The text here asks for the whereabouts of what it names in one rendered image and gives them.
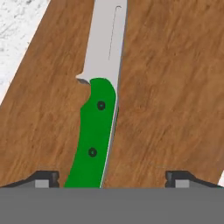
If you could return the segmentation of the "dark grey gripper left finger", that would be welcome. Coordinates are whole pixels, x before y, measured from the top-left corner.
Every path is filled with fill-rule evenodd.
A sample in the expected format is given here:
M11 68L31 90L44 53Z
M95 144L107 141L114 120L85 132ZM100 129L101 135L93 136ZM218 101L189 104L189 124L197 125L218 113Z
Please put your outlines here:
M7 184L4 188L33 187L33 188L56 188L60 186L60 173L58 171L35 171L31 176L19 181Z

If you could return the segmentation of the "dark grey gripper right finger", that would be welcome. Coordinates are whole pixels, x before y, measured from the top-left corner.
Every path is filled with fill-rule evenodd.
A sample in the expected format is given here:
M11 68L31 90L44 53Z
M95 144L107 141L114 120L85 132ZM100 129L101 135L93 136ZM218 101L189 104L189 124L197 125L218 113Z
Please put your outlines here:
M166 171L165 178L164 186L167 188L221 188L220 185L196 178L189 171Z

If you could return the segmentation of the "green-handled knife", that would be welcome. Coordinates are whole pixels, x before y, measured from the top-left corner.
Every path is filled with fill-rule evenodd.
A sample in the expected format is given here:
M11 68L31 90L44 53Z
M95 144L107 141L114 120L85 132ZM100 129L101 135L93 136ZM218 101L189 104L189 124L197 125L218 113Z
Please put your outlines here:
M90 86L80 108L77 150L65 186L100 188L105 177L116 126L118 85L128 0L94 0L82 73L76 79Z

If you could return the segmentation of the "brown wooden cutting board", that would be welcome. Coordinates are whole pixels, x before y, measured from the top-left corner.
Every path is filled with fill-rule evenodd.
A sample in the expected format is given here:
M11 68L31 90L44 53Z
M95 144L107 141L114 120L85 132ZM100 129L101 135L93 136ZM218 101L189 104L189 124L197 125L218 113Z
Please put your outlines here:
M74 161L95 0L0 0L0 187ZM101 187L224 172L224 0L128 0L118 110Z

